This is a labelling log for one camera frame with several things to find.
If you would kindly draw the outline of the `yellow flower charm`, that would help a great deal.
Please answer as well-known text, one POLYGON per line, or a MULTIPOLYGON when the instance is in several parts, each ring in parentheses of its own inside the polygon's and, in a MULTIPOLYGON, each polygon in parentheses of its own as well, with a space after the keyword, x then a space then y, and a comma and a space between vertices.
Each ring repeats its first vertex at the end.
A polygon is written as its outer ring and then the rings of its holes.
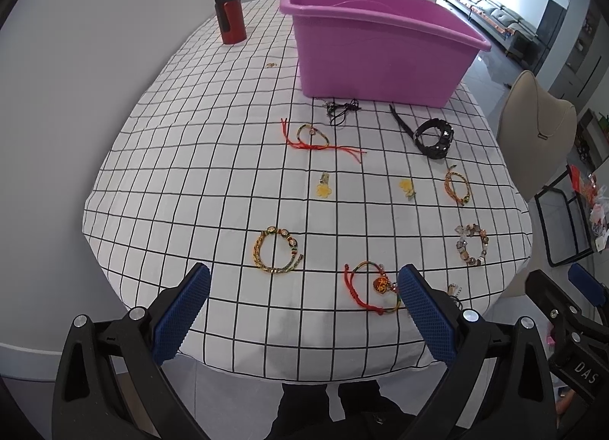
POLYGON ((407 199, 412 200, 416 197, 414 181, 411 178, 404 178, 400 180, 399 187, 407 199))

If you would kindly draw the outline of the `black metal rack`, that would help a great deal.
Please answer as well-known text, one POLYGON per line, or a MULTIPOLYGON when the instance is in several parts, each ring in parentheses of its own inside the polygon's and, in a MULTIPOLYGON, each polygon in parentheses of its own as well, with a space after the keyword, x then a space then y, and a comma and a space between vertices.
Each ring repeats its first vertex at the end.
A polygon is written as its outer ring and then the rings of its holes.
POLYGON ((593 254, 586 204, 572 185, 572 168, 564 167, 535 195, 542 239, 552 268, 571 265, 593 254))

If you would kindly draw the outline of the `small silver charm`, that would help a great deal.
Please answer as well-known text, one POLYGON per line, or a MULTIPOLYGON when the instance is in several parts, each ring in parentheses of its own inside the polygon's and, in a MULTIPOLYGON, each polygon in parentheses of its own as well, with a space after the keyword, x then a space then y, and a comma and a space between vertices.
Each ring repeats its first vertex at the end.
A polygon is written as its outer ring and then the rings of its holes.
POLYGON ((457 308, 459 310, 461 310, 464 305, 461 302, 461 299, 459 298, 459 295, 461 294, 461 287, 454 284, 454 283, 450 283, 448 285, 448 289, 447 289, 447 295, 451 298, 451 300, 454 302, 454 304, 457 306, 457 308))

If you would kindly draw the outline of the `beige chair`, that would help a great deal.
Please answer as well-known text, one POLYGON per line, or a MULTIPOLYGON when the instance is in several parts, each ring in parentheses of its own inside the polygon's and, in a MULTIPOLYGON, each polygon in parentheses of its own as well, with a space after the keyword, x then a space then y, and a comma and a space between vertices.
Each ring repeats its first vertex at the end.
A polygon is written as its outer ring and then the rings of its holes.
POLYGON ((566 162, 576 127, 577 114, 571 102, 550 95, 531 71, 518 75, 502 109, 496 140, 526 203, 566 162))

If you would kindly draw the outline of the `white checkered tablecloth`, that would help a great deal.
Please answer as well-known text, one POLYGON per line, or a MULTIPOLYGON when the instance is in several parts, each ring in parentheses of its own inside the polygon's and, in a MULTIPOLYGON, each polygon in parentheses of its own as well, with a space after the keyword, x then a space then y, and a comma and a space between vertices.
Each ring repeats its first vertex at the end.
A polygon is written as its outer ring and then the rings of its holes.
POLYGON ((528 205, 486 118, 464 85, 441 108, 394 105, 413 130, 451 124, 439 161, 387 104, 362 102, 331 124, 325 102, 301 92, 278 0, 244 14, 245 42, 223 44, 205 21, 134 105, 84 203, 91 251, 128 307, 208 266, 210 297, 182 350, 211 368, 331 382, 428 366, 409 312, 375 291, 377 275, 412 264, 485 312, 532 251, 528 205), (328 199, 316 196, 323 172, 328 199))

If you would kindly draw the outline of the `grey sofa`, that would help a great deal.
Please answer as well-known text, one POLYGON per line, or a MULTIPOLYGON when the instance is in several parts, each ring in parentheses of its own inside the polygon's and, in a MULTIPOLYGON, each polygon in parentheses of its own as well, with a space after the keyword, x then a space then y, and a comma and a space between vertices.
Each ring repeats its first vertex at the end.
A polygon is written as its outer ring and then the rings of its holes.
POLYGON ((501 3, 493 0, 445 1, 461 11, 469 21, 499 43, 505 53, 517 60, 525 57, 528 46, 536 38, 536 28, 501 3))

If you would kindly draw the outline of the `purple plastic tub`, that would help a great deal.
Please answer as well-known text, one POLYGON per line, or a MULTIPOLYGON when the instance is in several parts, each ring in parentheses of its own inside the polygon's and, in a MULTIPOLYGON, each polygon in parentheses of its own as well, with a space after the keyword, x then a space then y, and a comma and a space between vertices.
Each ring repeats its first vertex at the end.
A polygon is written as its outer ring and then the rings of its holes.
POLYGON ((443 107, 491 45, 428 0, 280 0, 309 98, 443 107))

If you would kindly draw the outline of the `red metal bottle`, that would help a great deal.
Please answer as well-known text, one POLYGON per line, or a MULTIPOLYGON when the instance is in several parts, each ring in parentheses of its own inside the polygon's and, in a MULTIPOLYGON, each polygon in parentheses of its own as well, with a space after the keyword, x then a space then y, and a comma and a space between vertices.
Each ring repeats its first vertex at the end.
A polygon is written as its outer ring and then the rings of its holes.
POLYGON ((215 0, 215 10, 224 44, 232 45, 247 39, 241 0, 215 0))

